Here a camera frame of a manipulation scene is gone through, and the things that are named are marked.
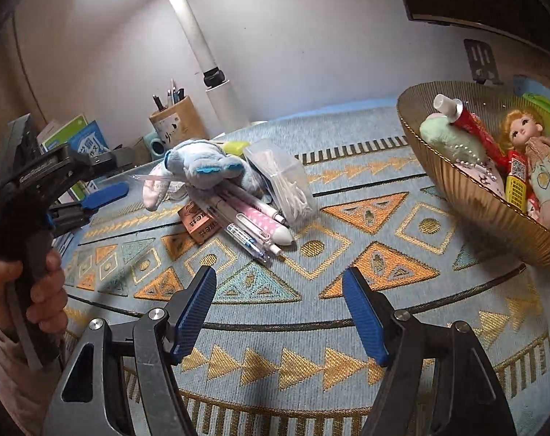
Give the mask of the left hand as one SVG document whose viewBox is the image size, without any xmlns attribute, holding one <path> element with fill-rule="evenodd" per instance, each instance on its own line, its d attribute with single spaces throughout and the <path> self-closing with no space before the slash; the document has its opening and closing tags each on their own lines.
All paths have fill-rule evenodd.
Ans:
<svg viewBox="0 0 550 436">
<path fill-rule="evenodd" d="M 0 330 L 13 342 L 17 342 L 16 326 L 7 301 L 7 284 L 14 282 L 23 271 L 21 262 L 0 261 Z M 31 305 L 25 316 L 30 323 L 39 326 L 42 332 L 57 335 L 65 332 L 68 317 L 64 308 L 68 295 L 63 288 L 65 274 L 61 267 L 61 256 L 51 249 L 46 256 L 47 275 L 35 282 L 30 289 Z"/>
</svg>

